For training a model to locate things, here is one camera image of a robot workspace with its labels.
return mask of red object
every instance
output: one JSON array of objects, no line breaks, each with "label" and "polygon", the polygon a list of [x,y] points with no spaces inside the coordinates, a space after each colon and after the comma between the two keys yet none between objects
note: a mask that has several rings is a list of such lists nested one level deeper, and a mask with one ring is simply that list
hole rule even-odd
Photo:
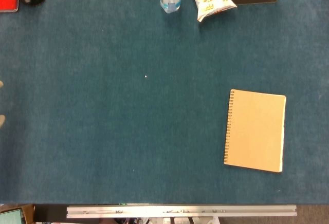
[{"label": "red object", "polygon": [[15,12],[18,9],[18,0],[0,0],[0,12]]}]

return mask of gray floor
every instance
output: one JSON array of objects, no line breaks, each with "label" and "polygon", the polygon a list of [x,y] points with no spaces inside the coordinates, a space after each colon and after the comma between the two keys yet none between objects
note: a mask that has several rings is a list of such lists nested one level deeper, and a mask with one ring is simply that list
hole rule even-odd
[{"label": "gray floor", "polygon": [[228,217],[221,224],[326,224],[329,223],[328,205],[297,206],[297,216],[288,217]]}]

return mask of tan notebook cover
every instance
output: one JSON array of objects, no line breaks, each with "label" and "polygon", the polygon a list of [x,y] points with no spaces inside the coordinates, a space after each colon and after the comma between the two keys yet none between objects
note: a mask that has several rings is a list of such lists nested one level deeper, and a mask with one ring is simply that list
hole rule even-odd
[{"label": "tan notebook cover", "polygon": [[282,171],[286,97],[232,89],[224,164]]}]

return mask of table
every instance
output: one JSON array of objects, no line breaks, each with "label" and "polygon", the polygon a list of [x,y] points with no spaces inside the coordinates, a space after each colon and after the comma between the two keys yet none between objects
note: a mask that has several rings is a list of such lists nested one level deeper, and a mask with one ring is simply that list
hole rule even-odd
[{"label": "table", "polygon": [[[0,202],[329,203],[328,4],[0,14]],[[232,88],[287,96],[282,173],[223,164]]]}]

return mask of notebook spiral binding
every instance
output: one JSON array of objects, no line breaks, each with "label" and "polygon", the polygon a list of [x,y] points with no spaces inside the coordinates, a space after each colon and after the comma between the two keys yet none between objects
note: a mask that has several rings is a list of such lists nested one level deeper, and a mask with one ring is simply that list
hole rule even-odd
[{"label": "notebook spiral binding", "polygon": [[227,128],[226,128],[226,139],[225,139],[225,151],[224,151],[224,162],[228,159],[228,150],[230,146],[230,132],[231,132],[231,122],[232,122],[232,112],[233,112],[233,100],[234,100],[234,90],[231,90],[230,100],[228,103],[228,115],[227,115]]}]

